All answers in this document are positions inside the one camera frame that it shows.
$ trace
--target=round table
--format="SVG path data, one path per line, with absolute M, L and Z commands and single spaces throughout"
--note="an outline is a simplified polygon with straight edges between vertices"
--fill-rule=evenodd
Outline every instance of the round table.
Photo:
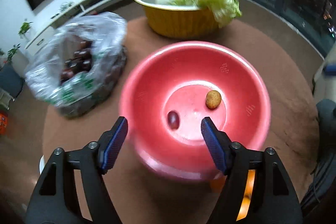
M 319 132 L 311 90 L 298 67 L 273 40 L 239 20 L 199 40 L 233 49 L 260 73 L 272 105 L 263 149 L 276 149 L 301 200 L 311 183 Z M 86 115 L 70 120 L 61 117 L 53 106 L 48 107 L 43 133 L 46 161 L 57 147 L 80 149 L 110 130 L 119 116 L 120 92 L 130 71 L 151 52 L 176 41 L 154 33 L 145 17 L 130 21 L 125 39 L 128 62 L 111 97 Z M 79 171 L 75 177 L 82 214 L 90 219 Z M 208 183 L 186 184 L 151 173 L 127 142 L 104 181 L 124 224 L 206 223 L 218 198 Z

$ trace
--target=drawer handle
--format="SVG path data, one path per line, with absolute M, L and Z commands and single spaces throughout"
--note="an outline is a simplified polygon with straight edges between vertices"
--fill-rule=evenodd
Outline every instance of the drawer handle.
M 41 45 L 43 41 L 44 41 L 44 38 L 42 38 L 42 39 L 40 40 L 40 42 L 38 42 L 36 45 L 37 45 L 37 46 Z

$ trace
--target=small potato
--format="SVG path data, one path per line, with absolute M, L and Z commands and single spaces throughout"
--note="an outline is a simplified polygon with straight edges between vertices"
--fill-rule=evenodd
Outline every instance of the small potato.
M 215 109 L 222 101 L 221 94 L 216 90 L 210 90 L 205 99 L 205 104 L 209 109 Z

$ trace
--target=blue object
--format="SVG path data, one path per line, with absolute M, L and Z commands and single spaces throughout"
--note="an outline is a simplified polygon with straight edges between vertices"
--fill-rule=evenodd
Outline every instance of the blue object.
M 209 117 L 202 119 L 201 132 L 217 169 L 226 175 L 231 168 L 231 166 L 228 166 L 227 164 L 227 160 L 231 156 L 230 149 L 228 148 L 231 143 L 230 139 L 225 132 L 217 130 L 216 126 Z M 226 155 L 224 147 L 221 145 L 220 140 L 216 136 L 216 133 L 218 132 L 223 134 L 223 137 L 226 136 L 226 140 L 224 141 L 228 141 L 228 143 L 225 143 L 228 155 Z
M 323 73 L 326 76 L 336 76 L 336 64 L 328 64 L 323 68 Z
M 104 174 L 112 169 L 118 157 L 128 132 L 128 122 L 125 117 L 119 117 L 110 131 L 100 137 L 99 148 L 100 169 Z

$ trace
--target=red plastic bowl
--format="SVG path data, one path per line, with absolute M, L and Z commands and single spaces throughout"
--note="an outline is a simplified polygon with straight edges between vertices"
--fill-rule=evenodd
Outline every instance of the red plastic bowl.
M 206 94 L 217 90 L 221 104 L 210 110 Z M 176 111 L 180 126 L 169 128 Z M 131 72 L 120 99 L 128 139 L 160 175 L 209 180 L 217 174 L 201 134 L 209 116 L 219 130 L 246 148 L 259 150 L 270 123 L 270 101 L 258 72 L 239 54 L 209 42 L 180 42 L 149 55 Z

